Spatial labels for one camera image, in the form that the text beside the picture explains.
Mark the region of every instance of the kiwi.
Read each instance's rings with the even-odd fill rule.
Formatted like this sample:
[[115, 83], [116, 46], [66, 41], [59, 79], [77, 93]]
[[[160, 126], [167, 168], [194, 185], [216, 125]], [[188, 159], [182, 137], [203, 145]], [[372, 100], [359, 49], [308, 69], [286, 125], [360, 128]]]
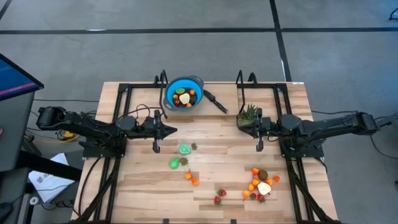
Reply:
[[259, 176], [260, 180], [265, 181], [268, 178], [268, 173], [265, 170], [260, 170], [259, 173], [258, 173], [258, 176]]

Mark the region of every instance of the apple slice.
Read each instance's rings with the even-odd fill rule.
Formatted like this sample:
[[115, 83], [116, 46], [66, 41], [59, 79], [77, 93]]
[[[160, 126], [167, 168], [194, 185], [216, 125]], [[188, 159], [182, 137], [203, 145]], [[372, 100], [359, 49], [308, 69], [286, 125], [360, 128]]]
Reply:
[[266, 195], [269, 192], [271, 192], [271, 186], [269, 184], [264, 183], [264, 182], [261, 182], [260, 184], [258, 184], [257, 188], [259, 189], [259, 192], [262, 195]]

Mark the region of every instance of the fruit piece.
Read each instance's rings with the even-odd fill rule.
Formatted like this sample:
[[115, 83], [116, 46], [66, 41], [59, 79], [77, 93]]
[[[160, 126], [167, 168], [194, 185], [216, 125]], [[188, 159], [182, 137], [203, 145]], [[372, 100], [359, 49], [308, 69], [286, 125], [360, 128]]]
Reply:
[[259, 179], [253, 178], [252, 184], [253, 184], [254, 186], [256, 186], [256, 185], [259, 184], [259, 183], [260, 183], [260, 182], [259, 182]]
[[275, 182], [279, 182], [279, 181], [280, 181], [280, 177], [279, 177], [278, 175], [275, 175], [275, 176], [274, 176], [274, 181], [275, 181]]
[[192, 177], [192, 184], [193, 185], [198, 185], [199, 184], [199, 179], [197, 179], [196, 177]]
[[185, 93], [185, 89], [184, 88], [178, 88], [178, 89], [175, 90], [175, 92], [177, 94], [182, 94], [182, 93]]
[[268, 178], [268, 173], [265, 170], [260, 170], [258, 176], [260, 180], [264, 181]]
[[257, 188], [259, 189], [259, 192], [262, 195], [266, 195], [269, 192], [271, 192], [271, 186], [266, 184], [266, 183], [264, 183], [264, 182], [261, 182], [260, 184], [258, 184]]
[[243, 200], [246, 199], [246, 198], [248, 198], [249, 195], [250, 195], [250, 192], [249, 192], [248, 190], [244, 190], [244, 191], [243, 191]]
[[219, 189], [217, 191], [218, 196], [225, 196], [226, 195], [226, 191], [224, 189]]
[[219, 196], [214, 197], [214, 204], [215, 205], [221, 205], [221, 198]]
[[251, 194], [250, 194], [250, 199], [251, 199], [251, 200], [255, 200], [256, 197], [257, 197], [256, 193], [251, 193]]
[[268, 180], [266, 180], [266, 183], [267, 183], [268, 185], [272, 186], [272, 184], [273, 184], [274, 182], [272, 181], [272, 179], [268, 179]]
[[188, 180], [192, 178], [191, 171], [188, 171], [188, 172], [185, 173], [185, 178], [187, 178]]
[[249, 184], [249, 190], [254, 190], [254, 189], [255, 189], [254, 184]]
[[178, 151], [181, 155], [187, 155], [187, 154], [191, 153], [191, 149], [189, 148], [189, 146], [187, 144], [182, 144]]
[[169, 162], [171, 169], [177, 169], [180, 166], [180, 158], [173, 158]]
[[192, 150], [197, 150], [198, 149], [198, 146], [195, 143], [192, 143], [191, 147], [192, 147]]
[[257, 174], [259, 173], [259, 169], [253, 168], [253, 169], [251, 170], [251, 172], [253, 173], [253, 175], [257, 175]]
[[260, 203], [265, 203], [265, 202], [266, 202], [266, 199], [265, 199], [264, 196], [261, 195], [261, 194], [257, 195], [257, 200], [258, 200]]
[[182, 103], [183, 105], [186, 105], [187, 103], [189, 103], [189, 99], [190, 99], [190, 98], [191, 98], [191, 97], [189, 96], [188, 93], [184, 93], [184, 94], [180, 95], [180, 101], [181, 101], [181, 103]]
[[186, 166], [188, 164], [188, 159], [187, 158], [181, 158], [180, 162], [181, 162], [182, 166]]

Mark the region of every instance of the computer monitor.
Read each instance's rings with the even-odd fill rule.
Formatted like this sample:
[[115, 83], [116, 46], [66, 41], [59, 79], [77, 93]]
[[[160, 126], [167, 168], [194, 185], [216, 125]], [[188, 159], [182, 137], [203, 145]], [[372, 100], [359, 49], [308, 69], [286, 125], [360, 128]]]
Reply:
[[0, 101], [43, 88], [43, 83], [0, 54]]

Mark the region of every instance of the black knife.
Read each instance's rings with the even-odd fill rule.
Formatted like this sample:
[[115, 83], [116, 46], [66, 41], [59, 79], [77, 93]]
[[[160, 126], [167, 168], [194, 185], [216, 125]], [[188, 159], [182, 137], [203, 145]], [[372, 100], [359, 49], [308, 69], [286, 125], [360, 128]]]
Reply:
[[213, 102], [217, 107], [218, 107], [218, 109], [220, 109], [222, 112], [224, 112], [225, 114], [228, 114], [228, 110], [223, 106], [223, 105], [221, 105], [221, 103], [219, 103], [219, 102], [217, 102], [216, 101], [216, 97], [213, 95], [213, 94], [211, 94], [209, 91], [207, 91], [207, 90], [203, 90], [203, 94], [205, 95], [205, 97], [207, 97], [211, 102]]

